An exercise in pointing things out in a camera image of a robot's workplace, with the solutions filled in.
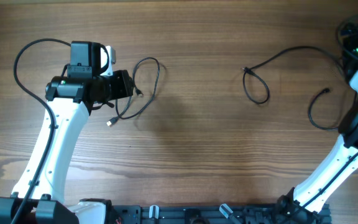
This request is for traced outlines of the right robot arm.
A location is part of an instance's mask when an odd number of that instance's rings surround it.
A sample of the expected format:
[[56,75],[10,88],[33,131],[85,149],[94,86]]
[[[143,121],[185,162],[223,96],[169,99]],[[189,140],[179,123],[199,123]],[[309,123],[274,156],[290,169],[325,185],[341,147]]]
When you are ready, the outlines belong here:
[[275,223],[322,223],[327,199],[358,169],[358,24],[342,22],[336,29],[349,86],[357,97],[337,130],[327,157],[302,183],[281,196],[272,213]]

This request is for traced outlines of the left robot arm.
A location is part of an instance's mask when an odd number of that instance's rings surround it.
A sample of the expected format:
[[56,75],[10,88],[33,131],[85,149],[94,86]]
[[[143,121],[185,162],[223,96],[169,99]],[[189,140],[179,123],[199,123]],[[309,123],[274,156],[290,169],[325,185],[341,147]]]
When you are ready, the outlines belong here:
[[71,157],[91,112],[132,96],[134,79],[114,71],[115,51],[96,42],[69,44],[70,63],[47,84],[44,121],[30,160],[10,197],[0,197],[0,223],[119,223],[110,200],[64,205]]

